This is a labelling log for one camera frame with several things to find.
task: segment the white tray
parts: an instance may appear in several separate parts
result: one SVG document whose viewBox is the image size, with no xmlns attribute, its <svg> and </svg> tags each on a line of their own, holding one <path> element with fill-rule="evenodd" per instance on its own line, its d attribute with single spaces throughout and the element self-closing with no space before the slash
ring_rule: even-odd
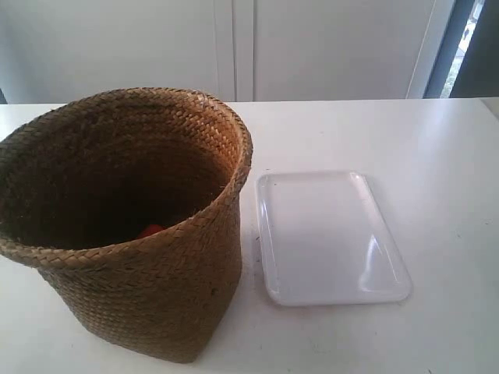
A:
<svg viewBox="0 0 499 374">
<path fill-rule="evenodd" d="M 396 302 L 412 288 L 366 179 L 264 175 L 257 209 L 265 284 L 278 304 Z"/>
</svg>

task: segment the table surface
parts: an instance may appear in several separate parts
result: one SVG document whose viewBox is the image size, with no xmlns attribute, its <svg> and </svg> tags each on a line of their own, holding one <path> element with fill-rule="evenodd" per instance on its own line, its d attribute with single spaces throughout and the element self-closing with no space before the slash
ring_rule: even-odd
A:
<svg viewBox="0 0 499 374">
<path fill-rule="evenodd" d="M 230 104 L 253 135 L 243 273 L 206 350 L 179 365 L 86 332 L 35 270 L 0 259 L 2 373 L 474 373 L 497 370 L 499 121 L 479 99 Z M 57 105 L 0 105 L 0 137 Z M 254 182 L 367 176 L 413 282 L 403 302 L 286 308 L 267 296 Z"/>
</svg>

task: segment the wicker basket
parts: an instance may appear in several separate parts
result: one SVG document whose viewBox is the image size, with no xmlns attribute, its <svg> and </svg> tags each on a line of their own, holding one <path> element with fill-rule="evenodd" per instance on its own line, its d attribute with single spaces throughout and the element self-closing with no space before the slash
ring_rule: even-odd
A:
<svg viewBox="0 0 499 374">
<path fill-rule="evenodd" d="M 209 341 L 241 272 L 241 119 L 191 90 L 114 90 L 0 143 L 0 253 L 99 337 L 174 362 Z M 148 224 L 167 229 L 134 238 Z"/>
</svg>

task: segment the basket rim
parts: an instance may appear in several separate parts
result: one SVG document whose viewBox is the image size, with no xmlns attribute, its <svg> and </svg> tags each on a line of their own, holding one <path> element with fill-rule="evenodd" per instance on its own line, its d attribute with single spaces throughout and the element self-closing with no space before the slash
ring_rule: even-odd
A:
<svg viewBox="0 0 499 374">
<path fill-rule="evenodd" d="M 193 216 L 190 216 L 184 221 L 178 222 L 163 231 L 159 231 L 154 235 L 147 236 L 146 238 L 133 239 L 128 242 L 120 242 L 88 249 L 61 249 L 24 245 L 21 242 L 0 234 L 0 254 L 18 263 L 44 270 L 83 270 L 86 268 L 95 269 L 96 267 L 104 267 L 108 262 L 117 261 L 125 256 L 130 256 L 139 252 L 154 252 L 157 250 L 156 245 L 151 245 L 154 244 L 154 242 L 163 242 L 164 240 L 162 239 L 165 238 L 170 238 L 170 242 L 173 242 L 177 238 L 189 234 L 195 229 L 196 222 L 210 220 L 210 212 L 216 210 L 217 206 L 227 204 L 227 200 L 239 196 L 239 192 L 244 186 L 251 168 L 253 142 L 250 132 L 241 118 L 227 104 L 218 100 L 216 97 L 199 90 L 167 87 L 136 87 L 97 93 L 81 100 L 72 101 L 21 125 L 0 142 L 0 150 L 2 145 L 6 142 L 16 141 L 16 138 L 30 126 L 35 126 L 38 122 L 48 121 L 64 111 L 71 111 L 71 108 L 74 105 L 84 104 L 89 101 L 104 102 L 108 101 L 111 97 L 120 98 L 130 94 L 144 94 L 144 92 L 151 95 L 164 95 L 167 98 L 197 96 L 199 102 L 203 104 L 206 103 L 213 109 L 219 110 L 233 124 L 239 144 L 239 159 L 232 172 L 231 178 L 218 196 L 211 201 L 209 205 L 205 206 L 202 210 L 197 211 Z"/>
</svg>

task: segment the orange object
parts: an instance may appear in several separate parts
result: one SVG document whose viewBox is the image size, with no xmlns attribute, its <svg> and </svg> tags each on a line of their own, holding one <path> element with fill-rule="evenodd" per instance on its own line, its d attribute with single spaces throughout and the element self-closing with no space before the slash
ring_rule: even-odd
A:
<svg viewBox="0 0 499 374">
<path fill-rule="evenodd" d="M 136 238 L 137 239 L 142 239 L 142 238 L 145 238 L 147 236 L 151 236 L 152 234 L 156 234 L 159 231 L 163 231 L 164 229 L 165 228 L 163 228 L 159 224 L 150 224 L 149 226 L 147 226 L 146 228 L 144 228 L 142 230 L 142 232 L 140 232 L 139 236 L 137 236 Z"/>
</svg>

